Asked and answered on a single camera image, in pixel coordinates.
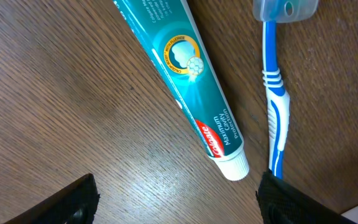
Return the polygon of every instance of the toothpaste cap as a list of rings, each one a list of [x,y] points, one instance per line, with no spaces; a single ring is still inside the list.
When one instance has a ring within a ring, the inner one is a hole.
[[[244,150],[241,150],[238,155],[228,161],[215,161],[215,163],[227,180],[241,180],[249,172],[249,166]]]

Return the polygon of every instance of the wood grain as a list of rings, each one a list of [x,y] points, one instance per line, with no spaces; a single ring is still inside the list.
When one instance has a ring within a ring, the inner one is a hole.
[[[268,161],[262,24],[252,1],[188,1],[246,140],[227,181],[110,0],[0,0],[0,223],[82,175],[95,223],[262,223]],[[358,1],[278,26],[291,95],[285,180],[335,212],[358,204]]]

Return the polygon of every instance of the teal packaging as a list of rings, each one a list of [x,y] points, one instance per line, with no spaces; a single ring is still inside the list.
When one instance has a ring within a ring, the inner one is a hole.
[[[244,140],[185,0],[113,3],[172,92],[207,155],[229,180],[249,172]]]

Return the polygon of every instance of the colgate logo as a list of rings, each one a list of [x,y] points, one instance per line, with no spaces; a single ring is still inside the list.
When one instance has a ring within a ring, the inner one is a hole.
[[[220,158],[224,156],[223,143],[218,134],[215,133],[208,125],[202,123],[201,121],[196,120],[197,126],[201,130],[205,141],[207,142],[209,148],[211,149],[213,156]]]

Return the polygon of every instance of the blue toothbrush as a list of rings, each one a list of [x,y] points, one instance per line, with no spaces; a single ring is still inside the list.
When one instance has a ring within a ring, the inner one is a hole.
[[[263,61],[269,136],[268,168],[283,178],[284,146],[290,123],[290,95],[284,88],[276,56],[276,22],[296,22],[311,17],[318,0],[254,0],[252,13],[264,22]]]
[[[290,95],[284,88],[277,66],[275,21],[264,22],[262,50],[270,147],[268,167],[274,176],[282,179],[284,146],[290,122]]]

